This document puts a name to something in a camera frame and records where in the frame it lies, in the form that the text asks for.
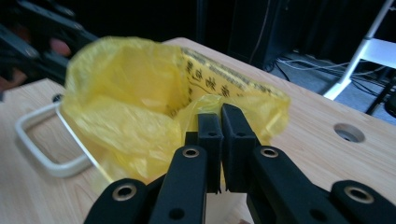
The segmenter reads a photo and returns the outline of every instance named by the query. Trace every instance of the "plastic bag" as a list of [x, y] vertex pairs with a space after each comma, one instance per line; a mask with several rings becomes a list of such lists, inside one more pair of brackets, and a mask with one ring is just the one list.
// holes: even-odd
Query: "plastic bag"
[[166, 173], [197, 114], [242, 109], [262, 144], [288, 123], [290, 98], [205, 56], [136, 37], [105, 37], [70, 62], [61, 113], [109, 181]]

